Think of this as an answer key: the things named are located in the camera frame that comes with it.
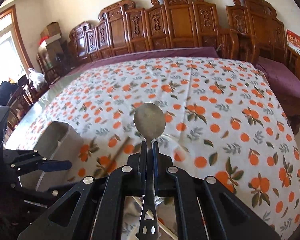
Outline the brown wooden chopstick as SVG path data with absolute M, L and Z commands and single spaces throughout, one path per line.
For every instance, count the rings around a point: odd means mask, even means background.
M 124 141 L 124 143 L 120 146 L 120 148 L 117 150 L 113 158 L 111 159 L 110 163 L 104 168 L 104 171 L 100 174 L 100 178 L 105 177 L 108 175 L 108 172 L 110 168 L 113 166 L 113 163 L 117 160 L 121 152 L 124 150 L 125 146 L 128 144 L 130 141 L 130 137 L 127 137 Z

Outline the steel spoon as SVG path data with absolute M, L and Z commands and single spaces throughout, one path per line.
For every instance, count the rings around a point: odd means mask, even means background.
M 165 129 L 163 112 L 155 104 L 147 102 L 134 113 L 134 124 L 146 142 L 144 179 L 144 197 L 141 209 L 138 239 L 158 239 L 159 226 L 154 196 L 154 157 L 152 140 L 160 137 Z

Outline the steel rectangular tray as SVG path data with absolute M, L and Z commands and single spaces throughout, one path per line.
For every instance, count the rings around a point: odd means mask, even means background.
M 82 145 L 83 139 L 70 124 L 53 121 L 39 137 L 34 149 L 48 160 L 68 160 L 73 164 Z M 19 179 L 24 188 L 44 192 L 51 187 L 64 185 L 69 172 L 36 170 L 20 176 Z

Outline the orange print tablecloth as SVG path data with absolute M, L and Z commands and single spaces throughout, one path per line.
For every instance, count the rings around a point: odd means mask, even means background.
M 198 178 L 215 176 L 288 239 L 300 224 L 300 154 L 288 119 L 251 64 L 211 57 L 161 57 L 90 68 L 66 86 L 27 130 L 33 146 L 53 121 L 83 139 L 67 181 L 109 172 L 141 146 L 136 109 L 159 106 L 160 152 Z

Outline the dark wooden dining chair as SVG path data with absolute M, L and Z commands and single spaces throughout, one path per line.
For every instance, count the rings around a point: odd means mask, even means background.
M 17 85 L 17 90 L 11 95 L 7 103 L 10 108 L 7 125 L 11 131 L 15 130 L 22 118 L 39 99 L 38 91 L 35 90 L 33 82 L 26 75 L 18 80 Z

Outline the white plastic bag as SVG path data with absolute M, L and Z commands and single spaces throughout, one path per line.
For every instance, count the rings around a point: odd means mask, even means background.
M 29 80 L 32 82 L 36 91 L 41 90 L 47 85 L 47 81 L 42 73 L 35 71 L 33 68 L 29 68 Z

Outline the purple bench cushion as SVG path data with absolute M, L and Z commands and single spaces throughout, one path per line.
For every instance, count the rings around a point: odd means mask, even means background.
M 131 53 L 125 55 L 119 55 L 114 57 L 109 57 L 107 59 L 95 60 L 85 64 L 79 65 L 76 70 L 71 71 L 66 76 L 58 79 L 50 88 L 56 87 L 61 81 L 64 81 L 66 77 L 74 75 L 80 70 L 88 70 L 90 68 L 101 67 L 108 64 L 121 63 L 126 61 L 144 60 L 144 59 L 154 59 L 160 57 L 212 57 L 220 59 L 221 56 L 217 54 L 217 51 L 213 47 L 196 47 L 196 48 L 173 48 L 173 49 L 161 49 L 161 50 L 151 50 L 142 51 L 138 53 Z

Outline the stacked cardboard boxes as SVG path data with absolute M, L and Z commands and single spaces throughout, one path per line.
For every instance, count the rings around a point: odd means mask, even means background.
M 58 22 L 48 24 L 40 34 L 38 55 L 50 64 L 57 64 L 57 56 L 64 55 L 62 32 Z

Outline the carved wooden sofa bench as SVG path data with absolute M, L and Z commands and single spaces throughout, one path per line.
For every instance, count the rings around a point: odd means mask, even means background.
M 213 47 L 224 59 L 238 55 L 234 31 L 219 25 L 214 3 L 206 0 L 151 0 L 149 9 L 133 0 L 118 1 L 82 22 L 69 34 L 68 47 L 77 63 L 144 51 Z

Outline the red calendar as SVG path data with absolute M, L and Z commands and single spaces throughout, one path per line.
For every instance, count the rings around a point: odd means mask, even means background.
M 287 43 L 290 47 L 300 51 L 300 36 L 287 29 Z

